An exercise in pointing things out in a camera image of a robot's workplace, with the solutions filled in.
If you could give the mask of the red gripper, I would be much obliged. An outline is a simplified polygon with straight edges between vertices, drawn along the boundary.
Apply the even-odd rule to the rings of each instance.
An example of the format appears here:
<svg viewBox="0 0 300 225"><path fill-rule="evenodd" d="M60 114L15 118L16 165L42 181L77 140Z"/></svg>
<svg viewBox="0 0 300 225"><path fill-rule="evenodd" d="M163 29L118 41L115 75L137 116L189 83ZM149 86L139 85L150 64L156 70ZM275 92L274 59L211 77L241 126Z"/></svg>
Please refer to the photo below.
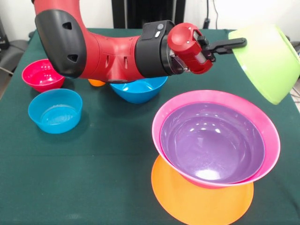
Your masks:
<svg viewBox="0 0 300 225"><path fill-rule="evenodd" d="M233 54L232 49L242 48L247 45L243 37L213 42L204 49L208 50L206 57L202 54L202 47L197 41L202 34L191 23L175 25L167 35L169 48L179 57L185 67L194 74L203 74L212 67L212 61L216 61L215 54Z"/></svg>

